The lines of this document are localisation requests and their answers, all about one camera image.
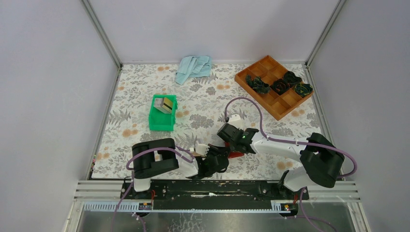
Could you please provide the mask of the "red leather card holder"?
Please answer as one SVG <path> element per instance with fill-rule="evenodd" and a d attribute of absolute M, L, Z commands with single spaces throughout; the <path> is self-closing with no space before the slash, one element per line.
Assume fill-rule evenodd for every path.
<path fill-rule="evenodd" d="M 225 147 L 230 148 L 230 145 L 229 145 L 228 142 L 225 142 Z M 238 157 L 242 157 L 242 156 L 244 156 L 244 153 L 233 151 L 233 150 L 231 150 L 228 154 L 229 159 L 238 158 Z"/>

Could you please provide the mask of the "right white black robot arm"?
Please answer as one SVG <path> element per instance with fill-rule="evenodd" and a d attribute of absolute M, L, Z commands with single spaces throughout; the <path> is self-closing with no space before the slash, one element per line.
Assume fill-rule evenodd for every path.
<path fill-rule="evenodd" d="M 344 162 L 341 153 L 319 133 L 298 140 L 268 136 L 253 128 L 242 130 L 226 123 L 217 135 L 234 152 L 277 155 L 300 162 L 300 167 L 282 175 L 277 186 L 278 195 L 284 199 L 291 198 L 303 187 L 333 188 Z"/>

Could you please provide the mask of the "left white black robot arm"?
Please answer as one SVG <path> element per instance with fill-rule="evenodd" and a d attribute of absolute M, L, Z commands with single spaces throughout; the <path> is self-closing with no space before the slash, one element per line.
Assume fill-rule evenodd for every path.
<path fill-rule="evenodd" d="M 223 173 L 229 165 L 229 147 L 203 144 L 183 149 L 172 138 L 138 143 L 132 146 L 132 158 L 126 169 L 132 171 L 132 193 L 139 199 L 149 195 L 151 179 L 178 171 L 187 179 L 201 180 L 215 173 Z"/>

